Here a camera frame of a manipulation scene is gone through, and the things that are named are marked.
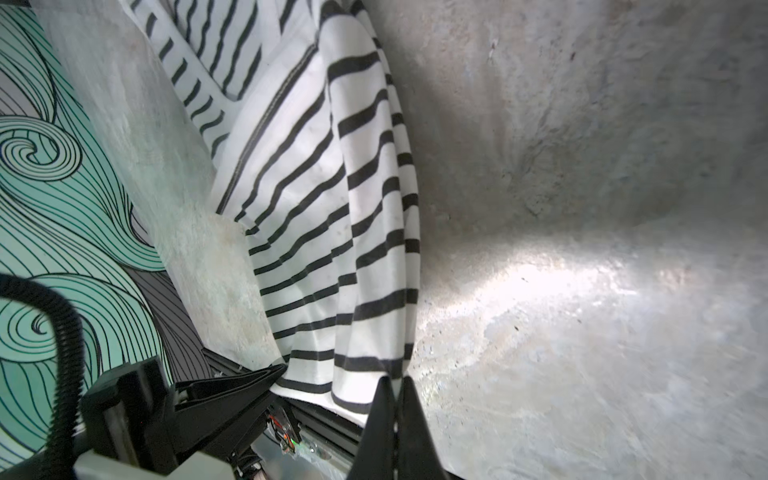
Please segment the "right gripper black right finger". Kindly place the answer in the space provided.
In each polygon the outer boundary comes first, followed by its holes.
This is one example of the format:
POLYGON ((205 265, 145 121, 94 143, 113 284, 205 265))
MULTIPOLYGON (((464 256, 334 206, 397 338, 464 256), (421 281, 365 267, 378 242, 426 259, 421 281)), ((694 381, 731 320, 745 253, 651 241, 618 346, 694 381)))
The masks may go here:
POLYGON ((436 451, 411 377, 402 381, 397 399, 396 472, 404 480, 448 480, 436 451))

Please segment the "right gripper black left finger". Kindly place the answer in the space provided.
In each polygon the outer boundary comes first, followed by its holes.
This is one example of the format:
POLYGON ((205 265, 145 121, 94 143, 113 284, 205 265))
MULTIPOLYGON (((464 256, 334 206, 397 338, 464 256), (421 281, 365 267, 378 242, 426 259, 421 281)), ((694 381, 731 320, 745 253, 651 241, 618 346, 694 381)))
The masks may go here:
POLYGON ((396 399, 389 377, 381 377, 348 480, 393 480, 396 399))

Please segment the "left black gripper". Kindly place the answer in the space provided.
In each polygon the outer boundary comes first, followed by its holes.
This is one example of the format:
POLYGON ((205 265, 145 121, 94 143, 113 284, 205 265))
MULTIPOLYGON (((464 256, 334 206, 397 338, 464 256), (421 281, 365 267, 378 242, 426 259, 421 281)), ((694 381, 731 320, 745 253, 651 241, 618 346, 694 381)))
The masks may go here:
POLYGON ((177 455, 239 456, 266 428, 278 364, 250 373, 175 384, 171 393, 157 357, 105 372, 80 401, 90 446, 122 463, 167 475, 177 455))

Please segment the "black white striped tank top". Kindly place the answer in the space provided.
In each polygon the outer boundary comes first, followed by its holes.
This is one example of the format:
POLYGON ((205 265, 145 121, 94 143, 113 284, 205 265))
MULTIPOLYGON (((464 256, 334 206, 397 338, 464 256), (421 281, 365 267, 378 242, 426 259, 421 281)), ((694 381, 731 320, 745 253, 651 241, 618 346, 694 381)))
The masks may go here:
POLYGON ((411 360, 416 169, 360 1, 127 1, 215 168, 286 365, 282 397, 357 425, 411 360))

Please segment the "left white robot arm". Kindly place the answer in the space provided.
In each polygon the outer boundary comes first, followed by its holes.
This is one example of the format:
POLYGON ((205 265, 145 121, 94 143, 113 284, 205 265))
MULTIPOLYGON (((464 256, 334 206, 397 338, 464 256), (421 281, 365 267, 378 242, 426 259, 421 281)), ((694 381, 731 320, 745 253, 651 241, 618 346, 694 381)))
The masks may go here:
POLYGON ((87 453, 167 477, 202 456, 251 476, 283 368, 218 368, 164 273, 127 286, 1 278, 1 474, 76 479, 87 453))

